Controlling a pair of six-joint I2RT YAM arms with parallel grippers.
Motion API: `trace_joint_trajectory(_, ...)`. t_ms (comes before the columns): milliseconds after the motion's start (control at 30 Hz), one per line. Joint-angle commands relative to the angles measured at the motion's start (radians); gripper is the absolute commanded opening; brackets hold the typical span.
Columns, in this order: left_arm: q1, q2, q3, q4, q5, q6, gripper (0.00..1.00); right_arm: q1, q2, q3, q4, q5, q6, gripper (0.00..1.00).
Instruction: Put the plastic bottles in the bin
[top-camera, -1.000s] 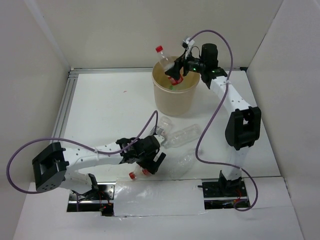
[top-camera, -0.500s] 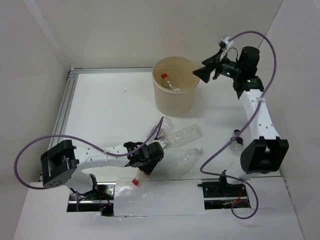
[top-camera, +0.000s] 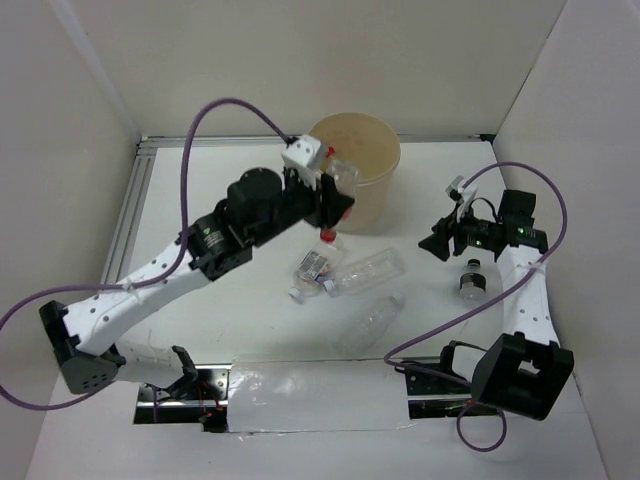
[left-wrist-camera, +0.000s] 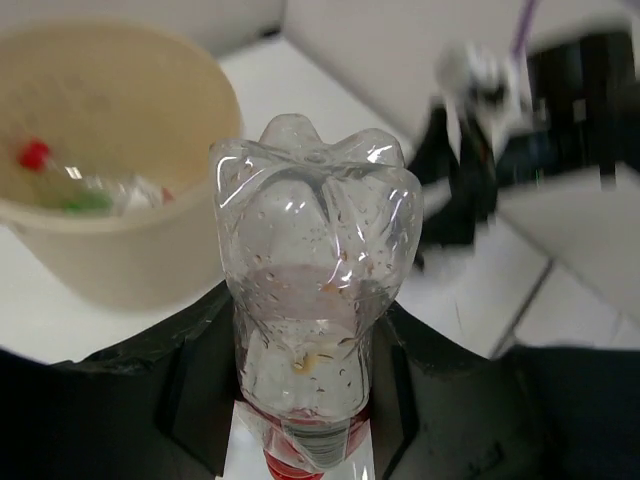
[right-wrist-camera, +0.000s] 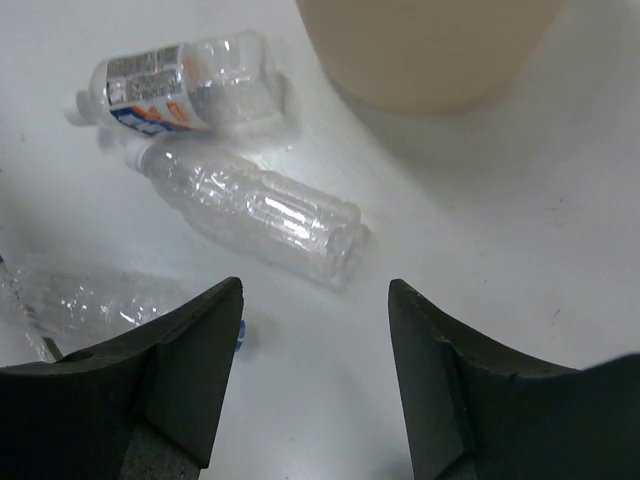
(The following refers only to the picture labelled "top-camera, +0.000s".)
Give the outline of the red cap red label bottle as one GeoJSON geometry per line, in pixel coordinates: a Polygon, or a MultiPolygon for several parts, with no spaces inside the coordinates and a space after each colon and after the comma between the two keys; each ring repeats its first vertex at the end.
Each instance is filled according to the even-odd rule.
{"type": "MultiPolygon", "coordinates": [[[[355,194],[359,183],[360,170],[353,162],[340,159],[336,155],[335,149],[333,147],[329,147],[326,158],[329,161],[328,166],[325,170],[326,173],[333,177],[336,188],[340,193],[350,196],[354,199],[355,205],[355,194]]],[[[341,221],[349,218],[354,205],[352,205],[345,211],[341,218],[341,221]]],[[[331,229],[323,229],[320,232],[320,239],[325,243],[332,244],[336,241],[336,238],[336,227],[333,227],[331,229]]]]}

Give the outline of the black label small bottle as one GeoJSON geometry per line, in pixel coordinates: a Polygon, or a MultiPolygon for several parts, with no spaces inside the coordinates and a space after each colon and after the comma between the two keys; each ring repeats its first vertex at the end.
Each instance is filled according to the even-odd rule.
{"type": "Polygon", "coordinates": [[[481,304],[486,298],[487,279],[481,262],[472,258],[459,279],[459,296],[469,304],[481,304]]]}

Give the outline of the blue label clear bottle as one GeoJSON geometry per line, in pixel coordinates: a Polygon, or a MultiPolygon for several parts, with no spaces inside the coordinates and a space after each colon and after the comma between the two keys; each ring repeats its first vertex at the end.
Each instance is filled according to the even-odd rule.
{"type": "Polygon", "coordinates": [[[293,269],[289,298],[303,304],[308,298],[322,293],[324,282],[341,264],[344,255],[345,249],[340,238],[318,240],[293,269]]]}

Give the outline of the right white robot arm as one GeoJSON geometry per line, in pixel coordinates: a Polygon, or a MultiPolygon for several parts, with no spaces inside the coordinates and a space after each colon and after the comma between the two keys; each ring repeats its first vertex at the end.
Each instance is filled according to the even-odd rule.
{"type": "Polygon", "coordinates": [[[494,255],[507,298],[503,329],[487,349],[450,343],[440,356],[436,379],[448,392],[470,384],[481,404],[541,421],[559,397],[574,368],[571,351],[561,347],[550,317],[546,266],[547,235],[534,227],[536,197],[504,191],[492,220],[475,217],[476,187],[450,192],[454,211],[433,227],[420,248],[441,260],[468,247],[494,255]]]}

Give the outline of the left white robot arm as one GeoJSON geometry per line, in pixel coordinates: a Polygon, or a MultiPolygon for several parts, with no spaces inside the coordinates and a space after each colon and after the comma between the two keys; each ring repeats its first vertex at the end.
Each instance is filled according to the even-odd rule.
{"type": "Polygon", "coordinates": [[[334,227],[355,203],[356,179],[325,172],[314,187],[296,170],[246,171],[215,209],[196,220],[151,262],[117,289],[64,305],[50,301],[39,315],[69,391],[94,394],[115,381],[156,387],[172,399],[196,390],[198,370],[185,348],[153,347],[124,334],[180,297],[249,262],[254,248],[299,221],[334,227]]]}

